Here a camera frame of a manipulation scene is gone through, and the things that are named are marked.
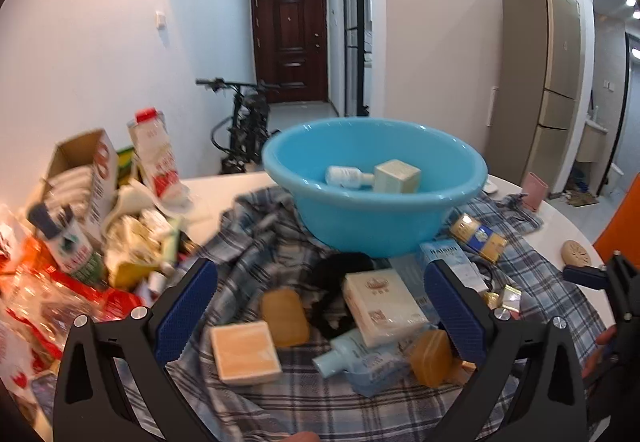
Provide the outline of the amber soap case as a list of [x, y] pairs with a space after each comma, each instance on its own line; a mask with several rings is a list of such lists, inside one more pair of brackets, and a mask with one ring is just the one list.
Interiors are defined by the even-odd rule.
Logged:
[[442, 329], [424, 332], [411, 349], [409, 362], [420, 384], [440, 387], [454, 364], [448, 334]]

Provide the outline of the beige cube box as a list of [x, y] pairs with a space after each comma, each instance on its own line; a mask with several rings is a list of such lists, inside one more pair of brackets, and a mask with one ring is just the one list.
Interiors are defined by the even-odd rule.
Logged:
[[265, 321], [213, 327], [210, 340], [218, 377], [228, 386], [265, 384], [282, 375]]

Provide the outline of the white cigarette box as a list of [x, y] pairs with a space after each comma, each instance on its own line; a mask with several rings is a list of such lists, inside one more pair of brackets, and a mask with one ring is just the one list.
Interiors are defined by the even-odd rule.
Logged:
[[394, 269], [347, 274], [343, 298], [369, 348], [406, 339], [427, 325], [427, 317]]

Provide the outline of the beige printed square box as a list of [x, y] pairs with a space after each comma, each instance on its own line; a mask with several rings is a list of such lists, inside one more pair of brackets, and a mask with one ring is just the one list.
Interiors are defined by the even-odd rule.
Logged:
[[375, 193], [412, 194], [420, 187], [421, 170], [399, 159], [391, 159], [374, 169]]

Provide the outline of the white lotion bottle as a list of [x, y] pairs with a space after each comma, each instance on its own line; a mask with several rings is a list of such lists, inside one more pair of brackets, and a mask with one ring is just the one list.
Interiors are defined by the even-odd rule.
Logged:
[[326, 184], [349, 190], [369, 188], [374, 184], [374, 175], [355, 167], [330, 166], [326, 169]]

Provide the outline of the orange chair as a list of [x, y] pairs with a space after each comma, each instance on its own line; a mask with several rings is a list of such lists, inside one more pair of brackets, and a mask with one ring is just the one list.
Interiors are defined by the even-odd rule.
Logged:
[[600, 258], [607, 262], [615, 253], [632, 265], [640, 265], [640, 175], [626, 194], [612, 220], [593, 244]]

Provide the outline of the white remote control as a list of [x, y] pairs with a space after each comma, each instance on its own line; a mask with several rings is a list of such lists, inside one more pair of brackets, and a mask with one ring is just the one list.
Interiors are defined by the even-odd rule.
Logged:
[[483, 191], [487, 195], [495, 195], [495, 194], [498, 193], [499, 188], [491, 181], [490, 178], [488, 178], [487, 181], [484, 184]]

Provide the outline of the green label water bottle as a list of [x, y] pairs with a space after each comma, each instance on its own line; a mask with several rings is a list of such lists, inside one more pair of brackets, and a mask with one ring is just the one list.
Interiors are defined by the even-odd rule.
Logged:
[[44, 243], [63, 273], [94, 288], [105, 285], [102, 258], [82, 231], [70, 205], [63, 206], [53, 216], [41, 202], [29, 208], [27, 219], [42, 233]]

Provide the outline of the crumpled white yellow wrappers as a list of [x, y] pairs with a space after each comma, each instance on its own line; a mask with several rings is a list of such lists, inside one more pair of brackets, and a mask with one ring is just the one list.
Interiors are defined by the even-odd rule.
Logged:
[[134, 181], [118, 190], [115, 207], [102, 225], [108, 284], [122, 291], [160, 297], [178, 264], [198, 250], [186, 227], [200, 215], [190, 195], [162, 202]]

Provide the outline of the light blue tube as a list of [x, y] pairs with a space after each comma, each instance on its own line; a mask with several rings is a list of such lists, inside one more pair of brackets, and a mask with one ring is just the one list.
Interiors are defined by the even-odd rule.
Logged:
[[334, 338], [331, 349], [312, 360], [323, 378], [344, 374], [352, 390], [373, 398], [399, 384], [411, 373], [408, 358], [397, 344], [369, 348], [359, 329]]

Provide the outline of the amber soap bar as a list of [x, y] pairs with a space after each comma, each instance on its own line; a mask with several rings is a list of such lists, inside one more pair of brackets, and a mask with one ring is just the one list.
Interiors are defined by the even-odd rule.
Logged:
[[305, 309], [294, 289], [280, 288], [265, 292], [260, 310], [277, 348], [300, 346], [309, 340], [310, 329]]

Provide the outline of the blue plastic basin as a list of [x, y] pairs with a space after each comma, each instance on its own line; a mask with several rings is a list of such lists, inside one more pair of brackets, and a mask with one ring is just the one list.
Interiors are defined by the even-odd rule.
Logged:
[[262, 162], [314, 237], [372, 258], [408, 254], [434, 239], [488, 177], [482, 155], [449, 133], [372, 117], [286, 129], [268, 140]]

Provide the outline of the blue plaid cloth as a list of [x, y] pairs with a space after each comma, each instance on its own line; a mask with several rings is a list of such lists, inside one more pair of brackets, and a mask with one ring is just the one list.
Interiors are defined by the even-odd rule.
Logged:
[[[490, 273], [496, 284], [523, 294], [526, 320], [562, 317], [578, 358], [587, 358], [604, 320], [585, 294], [528, 243], [539, 219], [508, 201], [477, 196], [465, 206], [471, 217], [506, 238], [506, 251]], [[295, 289], [312, 303], [319, 288], [310, 271], [329, 248], [299, 220], [292, 196], [278, 187], [237, 196], [220, 218], [220, 228], [200, 250], [218, 270], [218, 288], [204, 317], [167, 372], [202, 422], [223, 441], [279, 441], [299, 431], [325, 441], [420, 441], [457, 399], [459, 388], [428, 389], [405, 378], [373, 398], [359, 396], [343, 376], [323, 378], [314, 358], [329, 345], [319, 334], [307, 344], [284, 349], [280, 378], [235, 388], [223, 384], [214, 363], [210, 331], [215, 326], [258, 318], [264, 292]]]

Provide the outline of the open cardboard sachet box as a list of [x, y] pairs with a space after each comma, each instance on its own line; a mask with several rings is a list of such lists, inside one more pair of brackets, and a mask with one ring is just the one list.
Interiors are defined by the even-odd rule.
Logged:
[[102, 244], [102, 225], [116, 195], [117, 154], [104, 129], [59, 142], [43, 177], [42, 199], [55, 214], [69, 206], [91, 243]]

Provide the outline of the black bicycle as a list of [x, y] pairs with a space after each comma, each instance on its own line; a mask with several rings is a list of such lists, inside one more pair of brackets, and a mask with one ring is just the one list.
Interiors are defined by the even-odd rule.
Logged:
[[210, 142], [224, 153], [220, 161], [221, 175], [245, 173], [248, 166], [262, 165], [262, 149], [266, 142], [279, 130], [268, 130], [270, 106], [267, 96], [276, 94], [279, 85], [245, 84], [227, 82], [223, 78], [203, 80], [197, 78], [195, 84], [205, 87], [215, 94], [223, 90], [233, 92], [233, 112], [218, 123], [210, 132]]

